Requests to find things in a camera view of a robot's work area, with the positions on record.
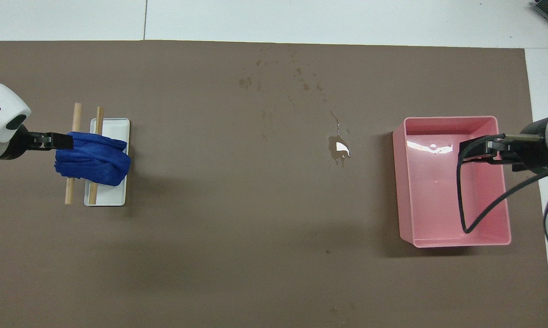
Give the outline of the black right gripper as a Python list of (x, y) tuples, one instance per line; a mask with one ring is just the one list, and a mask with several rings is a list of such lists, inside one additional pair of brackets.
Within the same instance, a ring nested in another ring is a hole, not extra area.
[(506, 140), (504, 134), (484, 135), (460, 143), (461, 162), (510, 165), (513, 171), (522, 171), (518, 154), (522, 146), (521, 141)]

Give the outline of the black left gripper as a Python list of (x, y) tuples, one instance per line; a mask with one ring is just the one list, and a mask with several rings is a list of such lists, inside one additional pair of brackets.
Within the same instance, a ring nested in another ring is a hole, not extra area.
[(28, 132), (28, 151), (70, 150), (74, 148), (71, 135), (67, 133)]

